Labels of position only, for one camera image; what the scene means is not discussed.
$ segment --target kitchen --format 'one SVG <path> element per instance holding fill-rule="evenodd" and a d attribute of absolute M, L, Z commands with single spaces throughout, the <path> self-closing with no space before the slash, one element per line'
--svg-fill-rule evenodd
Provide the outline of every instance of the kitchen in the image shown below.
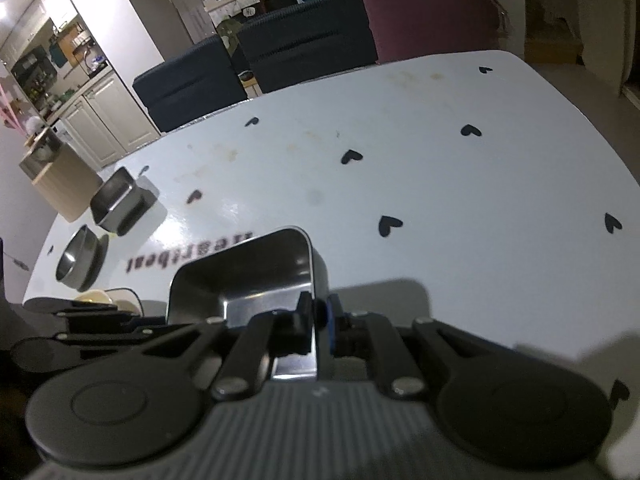
<path fill-rule="evenodd" d="M 34 0 L 0 59 L 42 119 L 95 170 L 159 138 L 71 0 Z"/>

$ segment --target shelf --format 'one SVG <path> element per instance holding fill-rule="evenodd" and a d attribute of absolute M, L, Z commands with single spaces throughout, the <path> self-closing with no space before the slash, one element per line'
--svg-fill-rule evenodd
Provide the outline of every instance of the shelf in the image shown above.
<path fill-rule="evenodd" d="M 212 10 L 219 9 L 220 7 L 225 6 L 226 4 L 230 4 L 236 0 L 205 0 L 204 1 L 204 10 L 205 12 L 211 12 Z"/>
<path fill-rule="evenodd" d="M 75 56 L 78 52 L 80 52 L 80 49 L 82 47 L 87 46 L 91 42 L 95 43 L 95 40 L 94 40 L 94 38 L 92 36 L 89 36 L 88 38 L 86 38 L 86 40 L 83 40 L 82 43 L 80 43 L 78 46 L 76 46 L 71 54 L 73 56 Z"/>

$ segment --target stainless steel container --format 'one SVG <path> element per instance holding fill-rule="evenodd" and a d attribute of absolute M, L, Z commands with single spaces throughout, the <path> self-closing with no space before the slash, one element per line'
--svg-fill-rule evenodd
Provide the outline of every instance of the stainless steel container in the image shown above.
<path fill-rule="evenodd" d="M 169 323 L 220 316 L 242 326 L 254 314 L 295 310 L 300 292 L 314 290 L 311 241 L 298 227 L 251 238 L 183 265 L 169 292 Z"/>
<path fill-rule="evenodd" d="M 83 225 L 60 256 L 56 280 L 76 290 L 87 282 L 98 256 L 98 237 Z"/>
<path fill-rule="evenodd" d="M 91 213 L 97 226 L 123 235 L 144 208 L 143 191 L 126 168 L 116 170 L 91 199 Z"/>

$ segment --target kitchen items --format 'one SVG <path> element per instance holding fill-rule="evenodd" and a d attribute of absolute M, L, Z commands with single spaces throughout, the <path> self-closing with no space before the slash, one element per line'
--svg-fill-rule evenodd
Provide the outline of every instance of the kitchen items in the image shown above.
<path fill-rule="evenodd" d="M 97 43 L 91 42 L 84 47 L 84 54 L 82 55 L 82 61 L 87 68 L 87 74 L 91 77 L 94 73 L 100 72 L 106 63 L 106 56 L 102 52 L 102 49 Z"/>
<path fill-rule="evenodd" d="M 306 233 L 286 227 L 185 264 L 171 284 L 168 320 L 220 316 L 240 326 L 258 312 L 294 310 L 300 292 L 314 294 L 312 260 Z"/>
<path fill-rule="evenodd" d="M 115 305 L 119 311 L 130 312 L 138 316 L 143 315 L 140 298 L 130 288 L 110 288 L 109 290 L 92 288 L 92 290 L 76 296 L 75 301 L 112 304 Z"/>
<path fill-rule="evenodd" d="M 102 184 L 90 207 L 97 226 L 122 236 L 144 211 L 145 197 L 127 168 L 122 167 Z"/>
<path fill-rule="evenodd" d="M 87 225 L 83 225 L 62 251 L 56 267 L 56 280 L 80 290 L 87 284 L 98 261 L 99 252 L 98 237 Z"/>
<path fill-rule="evenodd" d="M 62 68 L 68 63 L 65 53 L 62 51 L 59 44 L 57 43 L 49 43 L 49 55 L 51 56 L 51 61 L 58 68 Z"/>
<path fill-rule="evenodd" d="M 70 27 L 56 38 L 60 50 L 65 55 L 66 60 L 71 64 L 72 67 L 78 66 L 79 63 L 79 61 L 76 59 L 76 56 L 74 56 L 74 50 L 78 46 L 78 41 L 76 40 L 76 38 L 80 33 L 81 31 L 78 31 L 77 27 Z"/>
<path fill-rule="evenodd" d="M 82 30 L 81 32 L 78 32 L 78 35 L 71 40 L 71 44 L 74 47 L 78 47 L 78 46 L 82 45 L 83 43 L 87 43 L 90 39 L 91 39 L 91 34 L 89 33 L 89 31 L 88 30 Z"/>

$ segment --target black heart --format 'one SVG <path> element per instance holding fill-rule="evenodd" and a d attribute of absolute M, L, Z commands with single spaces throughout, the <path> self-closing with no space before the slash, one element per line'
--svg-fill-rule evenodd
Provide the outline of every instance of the black heart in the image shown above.
<path fill-rule="evenodd" d="M 194 200 L 200 200 L 201 198 L 202 198 L 202 192 L 199 189 L 196 189 L 193 191 L 193 193 L 189 195 L 189 198 L 187 199 L 187 204 L 190 204 Z"/>
<path fill-rule="evenodd" d="M 471 124 L 465 124 L 464 126 L 462 126 L 460 133 L 463 134 L 465 137 L 471 134 L 474 134 L 475 136 L 478 136 L 478 137 L 482 136 L 482 132 L 478 130 L 475 126 L 472 126 Z"/>
<path fill-rule="evenodd" d="M 378 222 L 378 232 L 380 236 L 386 238 L 389 236 L 392 227 L 402 227 L 404 222 L 393 216 L 381 216 Z"/>
<path fill-rule="evenodd" d="M 354 150 L 347 150 L 347 152 L 340 159 L 340 162 L 343 164 L 348 164 L 351 160 L 362 160 L 362 154 Z"/>
<path fill-rule="evenodd" d="M 616 379 L 613 381 L 611 393 L 609 394 L 609 406 L 612 410 L 615 410 L 620 400 L 628 400 L 630 395 L 631 392 L 626 384 Z"/>
<path fill-rule="evenodd" d="M 613 228 L 622 229 L 622 224 L 615 216 L 612 216 L 609 213 L 604 213 L 604 227 L 607 228 L 607 231 L 613 234 Z"/>

